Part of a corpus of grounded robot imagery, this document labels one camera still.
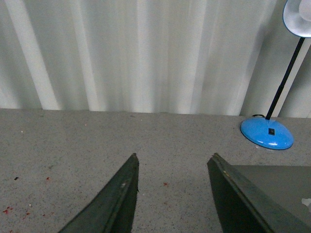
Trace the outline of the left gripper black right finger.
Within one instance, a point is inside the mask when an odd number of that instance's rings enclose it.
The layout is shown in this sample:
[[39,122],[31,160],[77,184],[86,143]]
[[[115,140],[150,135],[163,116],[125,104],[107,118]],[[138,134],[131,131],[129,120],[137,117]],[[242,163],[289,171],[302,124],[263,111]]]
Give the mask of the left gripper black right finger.
[[207,163],[214,203],[225,233],[309,233],[295,217],[219,154]]

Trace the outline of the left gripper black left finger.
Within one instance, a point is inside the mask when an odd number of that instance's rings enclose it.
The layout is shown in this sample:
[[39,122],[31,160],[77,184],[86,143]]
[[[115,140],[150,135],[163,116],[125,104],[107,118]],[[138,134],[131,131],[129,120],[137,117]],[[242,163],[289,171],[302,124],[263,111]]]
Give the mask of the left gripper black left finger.
[[130,233],[138,193],[139,161],[133,153],[96,197],[61,233]]

